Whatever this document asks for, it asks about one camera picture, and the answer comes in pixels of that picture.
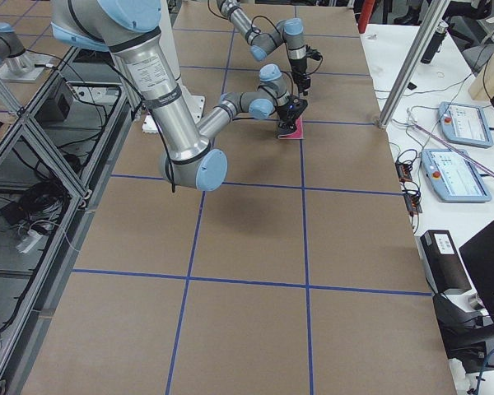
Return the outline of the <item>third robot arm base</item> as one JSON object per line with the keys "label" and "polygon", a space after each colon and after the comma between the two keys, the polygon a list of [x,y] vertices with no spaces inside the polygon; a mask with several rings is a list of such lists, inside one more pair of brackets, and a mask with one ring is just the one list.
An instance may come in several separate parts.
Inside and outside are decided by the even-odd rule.
{"label": "third robot arm base", "polygon": [[9,82],[34,82],[46,66],[51,55],[29,53],[12,26],[0,22],[0,77]]}

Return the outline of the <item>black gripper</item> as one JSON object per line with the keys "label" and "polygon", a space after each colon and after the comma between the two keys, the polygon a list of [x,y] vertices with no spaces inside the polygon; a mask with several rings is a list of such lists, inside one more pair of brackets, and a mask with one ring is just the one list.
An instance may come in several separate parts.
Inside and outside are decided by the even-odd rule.
{"label": "black gripper", "polygon": [[289,95],[285,104],[276,108],[278,121],[285,126],[293,126],[298,118],[308,107],[308,100],[302,99],[297,95]]}
{"label": "black gripper", "polygon": [[311,85],[311,78],[307,72],[306,59],[291,60],[291,76],[301,95],[307,96]]}

